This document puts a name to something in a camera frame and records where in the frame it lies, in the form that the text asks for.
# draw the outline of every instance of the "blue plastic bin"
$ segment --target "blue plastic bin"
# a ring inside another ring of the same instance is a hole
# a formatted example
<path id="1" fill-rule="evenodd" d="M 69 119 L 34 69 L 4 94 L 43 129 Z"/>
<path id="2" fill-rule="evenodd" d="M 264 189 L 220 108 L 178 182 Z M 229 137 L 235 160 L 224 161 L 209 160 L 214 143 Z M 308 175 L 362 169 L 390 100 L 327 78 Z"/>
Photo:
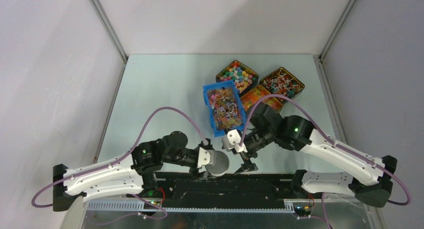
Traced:
<path id="1" fill-rule="evenodd" d="M 235 103 L 237 105 L 237 111 L 238 111 L 238 114 L 240 115 L 241 121 L 242 121 L 242 124 L 240 126 L 234 126 L 232 128 L 227 128 L 227 129 L 229 129 L 229 130 L 237 129 L 237 130 L 242 131 L 243 128 L 245 127 L 245 125 L 246 125 L 246 113 L 245 113 L 245 110 L 243 109 L 242 101 L 240 100 L 239 94 L 238 94 L 237 89 L 236 89 L 236 84 L 234 83 L 234 81 L 228 80 L 228 81 L 222 81 L 222 82 L 218 82 L 218 83 L 214 83 L 214 84 L 204 85 L 203 86 L 203 99 L 204 99 L 204 103 L 208 106 L 210 126 L 212 127 L 213 135 L 216 138 L 224 136 L 226 133 L 225 133 L 225 130 L 217 130 L 217 127 L 215 125 L 215 120 L 214 120 L 214 112 L 212 110 L 211 105 L 209 104 L 208 91 L 214 90 L 214 89 L 220 90 L 221 88 L 231 88 L 232 89 L 232 94 L 234 96 Z"/>

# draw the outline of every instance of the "white table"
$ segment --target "white table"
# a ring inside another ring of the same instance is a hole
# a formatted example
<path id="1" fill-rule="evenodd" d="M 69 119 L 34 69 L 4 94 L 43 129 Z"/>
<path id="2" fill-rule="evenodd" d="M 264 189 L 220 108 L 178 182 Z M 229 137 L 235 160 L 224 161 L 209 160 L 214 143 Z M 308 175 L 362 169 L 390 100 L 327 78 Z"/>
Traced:
<path id="1" fill-rule="evenodd" d="M 216 150 L 221 150 L 221 138 L 214 138 L 209 112 L 203 98 L 203 85 L 215 83 L 215 76 L 233 60 L 238 60 L 259 73 L 260 79 L 279 67 L 285 67 L 305 84 L 295 99 L 318 125 L 334 136 L 329 110 L 325 101 L 313 56 L 310 54 L 182 54 L 138 55 L 129 57 L 116 102 L 110 117 L 98 162 L 128 151 L 134 144 L 146 119 L 157 108 L 170 106 L 191 117 Z M 282 116 L 301 115 L 291 104 L 284 106 Z M 160 111 L 150 121 L 140 142 L 162 138 L 173 131 L 188 137 L 188 148 L 201 141 L 194 127 L 173 111 Z M 241 165 L 239 155 L 227 154 L 228 173 Z M 294 173 L 297 169 L 314 172 L 342 170 L 315 156 L 288 151 L 270 144 L 252 159 L 259 170 L 252 173 Z M 188 172 L 188 167 L 165 164 L 162 171 Z"/>

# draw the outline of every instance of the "plastic container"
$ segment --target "plastic container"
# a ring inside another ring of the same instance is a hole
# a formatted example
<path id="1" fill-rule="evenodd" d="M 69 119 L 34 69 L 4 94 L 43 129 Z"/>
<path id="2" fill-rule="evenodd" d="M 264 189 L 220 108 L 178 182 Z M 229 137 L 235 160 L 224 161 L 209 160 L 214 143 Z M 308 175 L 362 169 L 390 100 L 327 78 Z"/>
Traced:
<path id="1" fill-rule="evenodd" d="M 248 109 L 259 101 L 259 99 L 269 94 L 271 94 L 271 92 L 269 92 L 263 85 L 258 85 L 243 95 L 240 100 L 246 114 Z M 262 102 L 264 104 L 268 104 L 277 113 L 280 113 L 281 109 L 283 109 L 283 104 L 275 97 L 267 98 Z"/>
<path id="2" fill-rule="evenodd" d="M 271 94 L 280 94 L 290 99 L 297 97 L 305 89 L 305 84 L 284 67 L 280 67 L 271 72 L 260 80 L 259 83 Z M 287 103 L 287 101 L 282 98 L 278 98 L 278 100 L 283 105 Z"/>
<path id="3" fill-rule="evenodd" d="M 232 61 L 216 75 L 216 82 L 233 81 L 241 97 L 258 84 L 259 74 L 238 60 Z"/>
<path id="4" fill-rule="evenodd" d="M 242 130 L 245 127 L 246 113 L 234 81 L 204 85 L 203 98 L 209 108 L 210 126 L 215 137 L 224 136 L 225 129 Z"/>

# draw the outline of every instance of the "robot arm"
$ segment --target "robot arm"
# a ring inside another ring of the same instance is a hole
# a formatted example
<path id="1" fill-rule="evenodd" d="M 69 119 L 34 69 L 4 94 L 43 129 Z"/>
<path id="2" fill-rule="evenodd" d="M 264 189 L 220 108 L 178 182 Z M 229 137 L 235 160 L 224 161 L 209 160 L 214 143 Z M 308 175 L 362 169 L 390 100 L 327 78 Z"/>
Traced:
<path id="1" fill-rule="evenodd" d="M 237 130 L 229 131 L 222 139 L 224 149 L 240 154 L 243 159 L 244 163 L 236 174 L 258 170 L 250 158 L 256 158 L 257 151 L 266 145 L 276 143 L 287 150 L 296 150 L 322 158 L 345 171 L 317 173 L 297 170 L 291 183 L 295 192 L 347 194 L 374 207 L 383 207 L 388 201 L 393 183 L 390 181 L 390 176 L 375 168 L 375 165 L 394 173 L 397 166 L 394 157 L 373 157 L 332 138 L 336 145 L 342 145 L 375 163 L 370 165 L 330 144 L 310 121 L 297 115 L 282 118 L 263 103 L 258 105 L 250 122 L 255 129 L 246 135 L 242 145 L 239 145 L 241 135 Z"/>
<path id="2" fill-rule="evenodd" d="M 186 148 L 187 143 L 184 133 L 174 131 L 162 139 L 141 143 L 130 156 L 113 166 L 111 163 L 118 157 L 77 169 L 67 168 L 63 164 L 56 165 L 53 168 L 54 182 L 100 166 L 109 167 L 82 176 L 72 176 L 70 180 L 55 185 L 53 210 L 68 210 L 79 196 L 83 196 L 83 202 L 86 202 L 122 194 L 140 194 L 141 197 L 151 195 L 158 188 L 155 172 L 162 168 L 163 163 L 189 167 L 195 179 L 220 177 L 228 170 L 228 157 L 222 151 L 215 151 L 210 141 L 208 145 L 201 142 L 195 149 Z M 203 166 L 206 171 L 199 173 Z"/>

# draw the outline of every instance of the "wall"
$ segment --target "wall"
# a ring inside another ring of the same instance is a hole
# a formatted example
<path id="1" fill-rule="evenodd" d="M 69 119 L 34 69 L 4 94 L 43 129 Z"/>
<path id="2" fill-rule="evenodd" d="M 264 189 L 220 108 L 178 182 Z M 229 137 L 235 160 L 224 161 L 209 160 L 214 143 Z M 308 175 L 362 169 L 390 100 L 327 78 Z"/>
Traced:
<path id="1" fill-rule="evenodd" d="M 100 0 L 129 54 L 319 54 L 348 0 Z"/>
<path id="2" fill-rule="evenodd" d="M 0 0 L 0 24 L 0 228 L 56 229 L 31 198 L 93 162 L 122 62 L 88 0 Z"/>
<path id="3" fill-rule="evenodd" d="M 358 0 L 324 61 L 349 143 L 396 157 L 412 193 L 382 209 L 390 229 L 424 224 L 423 12 L 423 0 Z M 392 199 L 404 195 L 395 185 Z"/>

